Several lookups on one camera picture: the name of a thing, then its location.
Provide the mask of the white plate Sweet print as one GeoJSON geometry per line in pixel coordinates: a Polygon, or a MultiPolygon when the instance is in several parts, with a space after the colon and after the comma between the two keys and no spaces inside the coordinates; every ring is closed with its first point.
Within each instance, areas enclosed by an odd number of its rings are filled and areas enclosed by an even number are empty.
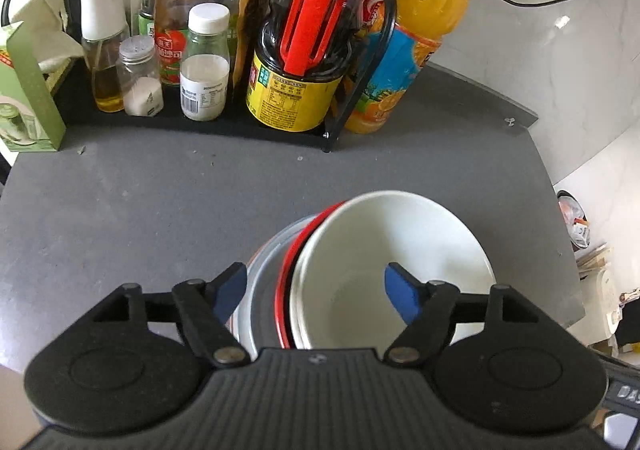
{"type": "Polygon", "coordinates": [[[291,246],[294,236],[300,233],[312,218],[314,215],[292,222],[291,225],[272,236],[256,252],[259,254],[259,266],[252,303],[252,318],[250,318],[252,332],[247,338],[239,340],[252,360],[257,358],[262,348],[280,347],[273,319],[274,290],[286,250],[291,246]]]}

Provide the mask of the white bowl yellow pattern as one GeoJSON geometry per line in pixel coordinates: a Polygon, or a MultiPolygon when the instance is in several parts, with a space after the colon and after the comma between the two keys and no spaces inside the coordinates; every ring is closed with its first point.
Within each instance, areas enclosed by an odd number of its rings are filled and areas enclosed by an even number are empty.
{"type": "Polygon", "coordinates": [[[293,343],[382,354],[418,314],[418,287],[428,281],[486,294],[496,278],[480,241],[446,207],[399,190],[357,196],[300,251],[291,280],[293,343]]]}

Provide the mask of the white plate with flower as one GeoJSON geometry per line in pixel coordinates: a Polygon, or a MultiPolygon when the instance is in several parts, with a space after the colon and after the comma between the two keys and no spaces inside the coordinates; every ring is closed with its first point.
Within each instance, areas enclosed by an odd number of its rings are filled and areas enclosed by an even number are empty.
{"type": "Polygon", "coordinates": [[[245,294],[228,321],[230,331],[238,340],[247,338],[252,332],[250,318],[252,318],[252,303],[258,280],[258,266],[259,254],[255,253],[246,263],[247,285],[245,294]]]}

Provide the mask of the plain white bowl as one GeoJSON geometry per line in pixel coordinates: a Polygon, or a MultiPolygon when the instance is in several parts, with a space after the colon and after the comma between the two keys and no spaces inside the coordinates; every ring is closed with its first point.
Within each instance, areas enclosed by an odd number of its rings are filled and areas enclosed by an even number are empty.
{"type": "Polygon", "coordinates": [[[288,294],[288,321],[290,322],[292,345],[297,349],[310,349],[312,347],[306,332],[303,315],[303,270],[309,255],[306,245],[309,241],[314,240],[319,227],[320,224],[318,222],[316,224],[311,222],[303,230],[302,244],[300,244],[299,250],[296,252],[291,274],[290,294],[288,294]]]}

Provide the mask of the black kitchen rack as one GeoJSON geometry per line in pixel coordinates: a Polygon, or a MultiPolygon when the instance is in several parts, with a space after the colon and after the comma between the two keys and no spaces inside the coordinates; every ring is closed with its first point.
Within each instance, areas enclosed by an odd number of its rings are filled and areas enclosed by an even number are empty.
{"type": "Polygon", "coordinates": [[[142,118],[122,111],[100,111],[91,93],[88,71],[83,64],[76,62],[63,68],[61,75],[50,78],[53,83],[52,101],[56,105],[56,112],[68,126],[137,126],[186,130],[207,135],[306,144],[329,152],[345,128],[348,114],[355,110],[358,99],[380,65],[383,51],[390,46],[392,22],[397,19],[397,4],[394,0],[384,2],[390,14],[383,20],[381,41],[373,47],[372,56],[361,63],[362,72],[354,81],[352,89],[344,93],[344,100],[338,104],[337,116],[329,125],[319,122],[314,128],[295,136],[282,130],[265,128],[255,122],[247,114],[243,103],[233,102],[228,80],[221,80],[211,90],[200,89],[197,92],[183,90],[181,87],[166,87],[163,89],[163,110],[154,118],[142,118]]]}

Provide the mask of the white air fryer appliance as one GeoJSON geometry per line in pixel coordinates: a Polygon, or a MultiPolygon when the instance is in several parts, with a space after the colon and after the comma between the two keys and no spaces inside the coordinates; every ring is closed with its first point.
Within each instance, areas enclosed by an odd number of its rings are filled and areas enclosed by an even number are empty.
{"type": "Polygon", "coordinates": [[[570,326],[570,332],[584,345],[608,340],[622,320],[620,293],[611,270],[601,267],[580,281],[585,315],[570,326]]]}

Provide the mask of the brown bowl with packets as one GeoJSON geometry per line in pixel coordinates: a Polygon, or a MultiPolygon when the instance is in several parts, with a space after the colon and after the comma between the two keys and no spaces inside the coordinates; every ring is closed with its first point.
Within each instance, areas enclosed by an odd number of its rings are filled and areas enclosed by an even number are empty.
{"type": "Polygon", "coordinates": [[[591,228],[584,209],[574,196],[565,190],[556,192],[556,198],[573,251],[589,248],[591,228]]]}

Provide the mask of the dark soy sauce jug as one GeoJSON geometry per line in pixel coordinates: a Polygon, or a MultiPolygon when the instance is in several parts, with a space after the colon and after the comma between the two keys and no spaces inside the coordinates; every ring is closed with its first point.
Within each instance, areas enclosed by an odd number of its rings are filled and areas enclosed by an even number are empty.
{"type": "Polygon", "coordinates": [[[319,126],[348,70],[364,0],[270,0],[248,74],[246,107],[284,132],[319,126]]]}

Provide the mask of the white label jar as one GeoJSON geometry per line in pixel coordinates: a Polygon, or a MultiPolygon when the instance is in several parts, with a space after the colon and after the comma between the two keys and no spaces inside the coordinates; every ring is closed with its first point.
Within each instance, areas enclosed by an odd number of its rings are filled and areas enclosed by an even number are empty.
{"type": "Polygon", "coordinates": [[[230,75],[229,9],[204,2],[189,12],[180,61],[180,106],[196,122],[213,121],[224,110],[230,75]]]}

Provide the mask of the clear salt shaker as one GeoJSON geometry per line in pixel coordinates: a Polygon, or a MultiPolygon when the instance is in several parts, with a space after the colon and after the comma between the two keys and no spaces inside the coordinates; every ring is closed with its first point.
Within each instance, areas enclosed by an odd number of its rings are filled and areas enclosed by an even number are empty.
{"type": "Polygon", "coordinates": [[[151,36],[132,36],[120,44],[117,75],[128,115],[150,118],[163,110],[160,68],[151,36]]]}

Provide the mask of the green carton box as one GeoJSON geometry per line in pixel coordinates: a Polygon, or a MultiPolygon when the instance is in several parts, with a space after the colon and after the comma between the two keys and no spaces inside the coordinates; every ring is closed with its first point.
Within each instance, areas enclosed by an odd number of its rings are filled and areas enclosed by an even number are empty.
{"type": "Polygon", "coordinates": [[[1,28],[1,140],[12,152],[57,151],[66,133],[26,26],[1,28]]]}

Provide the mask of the orange juice bottle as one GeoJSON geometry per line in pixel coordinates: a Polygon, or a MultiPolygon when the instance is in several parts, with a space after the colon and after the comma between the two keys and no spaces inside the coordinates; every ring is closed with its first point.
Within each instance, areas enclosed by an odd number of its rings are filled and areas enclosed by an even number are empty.
{"type": "Polygon", "coordinates": [[[384,57],[363,89],[345,128],[355,134],[376,132],[445,35],[463,18],[469,0],[396,0],[393,33],[384,57]]]}

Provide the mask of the red drink can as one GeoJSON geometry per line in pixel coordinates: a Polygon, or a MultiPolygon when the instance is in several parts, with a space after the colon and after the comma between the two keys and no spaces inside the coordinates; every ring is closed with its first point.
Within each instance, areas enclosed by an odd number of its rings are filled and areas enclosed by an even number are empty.
{"type": "Polygon", "coordinates": [[[361,6],[362,30],[365,33],[378,33],[385,19],[384,0],[364,0],[361,6]]]}

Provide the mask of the red peeler tool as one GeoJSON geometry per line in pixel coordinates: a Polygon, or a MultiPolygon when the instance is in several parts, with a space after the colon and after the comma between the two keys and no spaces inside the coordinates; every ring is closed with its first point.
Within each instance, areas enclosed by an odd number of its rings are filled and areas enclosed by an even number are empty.
{"type": "Polygon", "coordinates": [[[322,61],[346,0],[292,0],[279,52],[283,71],[304,76],[322,61]]]}

